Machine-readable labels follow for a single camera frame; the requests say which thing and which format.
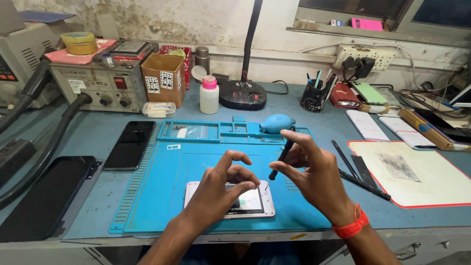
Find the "blue silicone repair mat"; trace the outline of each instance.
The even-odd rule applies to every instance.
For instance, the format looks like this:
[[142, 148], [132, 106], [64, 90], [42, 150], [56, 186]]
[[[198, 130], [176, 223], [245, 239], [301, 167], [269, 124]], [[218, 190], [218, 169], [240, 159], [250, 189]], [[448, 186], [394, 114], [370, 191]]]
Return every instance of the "blue silicone repair mat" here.
[[[307, 128], [297, 128], [311, 134]], [[281, 154], [285, 139], [260, 131], [258, 123], [164, 120], [158, 123], [139, 169], [122, 198], [110, 233], [162, 232], [183, 209], [185, 188], [200, 181], [228, 149], [246, 153], [247, 166], [268, 181], [269, 163]], [[276, 214], [273, 218], [223, 220], [209, 232], [272, 232], [322, 230], [328, 220], [301, 195], [284, 175], [270, 183]]]

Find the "red thread bracelet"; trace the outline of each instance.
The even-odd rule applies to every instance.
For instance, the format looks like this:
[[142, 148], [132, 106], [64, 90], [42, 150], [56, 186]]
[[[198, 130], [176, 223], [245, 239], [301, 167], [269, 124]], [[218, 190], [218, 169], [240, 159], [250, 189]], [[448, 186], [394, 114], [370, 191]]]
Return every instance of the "red thread bracelet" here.
[[[358, 218], [357, 207], [360, 209], [360, 216]], [[361, 229], [369, 223], [370, 221], [365, 212], [360, 208], [360, 205], [357, 204], [355, 205], [355, 222], [342, 227], [332, 226], [332, 229], [341, 239], [345, 239], [360, 233]]]

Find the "pink bottle cap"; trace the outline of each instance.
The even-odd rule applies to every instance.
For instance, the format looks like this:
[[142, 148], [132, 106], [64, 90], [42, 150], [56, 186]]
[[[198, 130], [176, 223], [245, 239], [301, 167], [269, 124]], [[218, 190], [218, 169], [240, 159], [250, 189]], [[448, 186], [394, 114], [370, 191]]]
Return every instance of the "pink bottle cap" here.
[[212, 75], [205, 75], [203, 77], [203, 88], [204, 89], [216, 89], [218, 86], [218, 81]]

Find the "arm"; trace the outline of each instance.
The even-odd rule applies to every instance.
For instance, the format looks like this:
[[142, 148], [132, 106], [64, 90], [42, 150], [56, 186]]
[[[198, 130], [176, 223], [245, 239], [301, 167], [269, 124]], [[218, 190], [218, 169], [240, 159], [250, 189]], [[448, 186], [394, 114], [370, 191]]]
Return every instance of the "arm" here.
[[[335, 155], [319, 148], [309, 135], [289, 130], [282, 130], [281, 134], [295, 144], [284, 162], [272, 162], [270, 168], [289, 177], [304, 198], [325, 215], [333, 226], [342, 227], [354, 223], [356, 204], [345, 192]], [[301, 173], [295, 167], [307, 169]], [[344, 240], [355, 264], [400, 264], [370, 225]]]
[[[220, 221], [236, 199], [255, 190], [260, 181], [255, 174], [232, 161], [251, 165], [249, 157], [226, 151], [214, 168], [208, 168], [188, 205], [169, 224], [138, 265], [178, 264], [200, 233]], [[226, 183], [237, 184], [226, 190]]]

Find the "white plastic bottle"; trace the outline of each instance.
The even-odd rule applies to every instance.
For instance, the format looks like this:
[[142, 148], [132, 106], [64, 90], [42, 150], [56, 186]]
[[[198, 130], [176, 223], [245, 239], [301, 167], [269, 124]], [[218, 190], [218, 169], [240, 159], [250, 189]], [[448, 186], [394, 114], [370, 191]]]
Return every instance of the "white plastic bottle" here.
[[200, 86], [200, 110], [204, 114], [214, 114], [219, 109], [219, 86], [212, 75], [203, 77]]

